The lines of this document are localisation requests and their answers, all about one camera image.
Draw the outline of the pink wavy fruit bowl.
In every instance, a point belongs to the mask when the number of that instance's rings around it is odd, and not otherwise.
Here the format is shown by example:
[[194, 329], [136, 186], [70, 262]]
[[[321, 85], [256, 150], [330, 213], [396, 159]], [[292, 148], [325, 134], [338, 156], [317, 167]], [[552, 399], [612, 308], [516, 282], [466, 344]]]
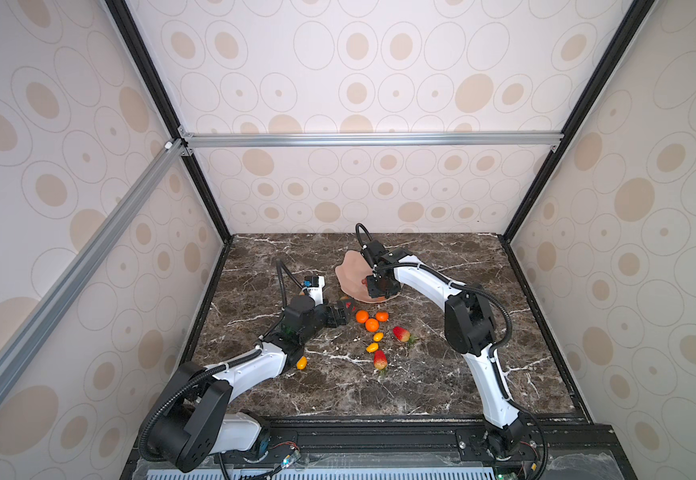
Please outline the pink wavy fruit bowl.
[[386, 297], [372, 298], [369, 295], [366, 277], [372, 274], [372, 269], [360, 252], [347, 251], [342, 263], [335, 268], [335, 274], [341, 290], [355, 300], [368, 304], [387, 300]]

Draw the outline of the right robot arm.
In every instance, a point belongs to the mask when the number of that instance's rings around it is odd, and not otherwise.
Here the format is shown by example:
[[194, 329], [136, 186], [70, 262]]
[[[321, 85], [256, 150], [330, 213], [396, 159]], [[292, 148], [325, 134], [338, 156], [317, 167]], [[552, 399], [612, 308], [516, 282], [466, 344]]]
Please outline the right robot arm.
[[485, 446], [494, 459], [511, 459], [530, 433], [533, 414], [513, 399], [498, 355], [513, 335], [508, 310], [482, 286], [454, 280], [403, 248], [386, 248], [361, 223], [355, 234], [371, 268], [366, 283], [372, 298], [409, 286], [444, 312], [445, 339], [465, 359], [482, 400]]

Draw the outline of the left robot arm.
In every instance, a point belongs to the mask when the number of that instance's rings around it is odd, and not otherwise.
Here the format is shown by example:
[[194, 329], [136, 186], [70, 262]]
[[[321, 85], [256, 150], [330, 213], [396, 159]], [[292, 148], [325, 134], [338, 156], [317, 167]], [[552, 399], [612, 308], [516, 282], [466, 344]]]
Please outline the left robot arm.
[[349, 296], [330, 303], [322, 276], [300, 281], [282, 261], [276, 273], [282, 296], [278, 322], [247, 353], [215, 365], [181, 364], [139, 428], [141, 459], [168, 462], [186, 473], [214, 454], [264, 454], [270, 439], [265, 422], [250, 413], [229, 415], [229, 404], [296, 367], [307, 342], [324, 329], [345, 325], [357, 307]]

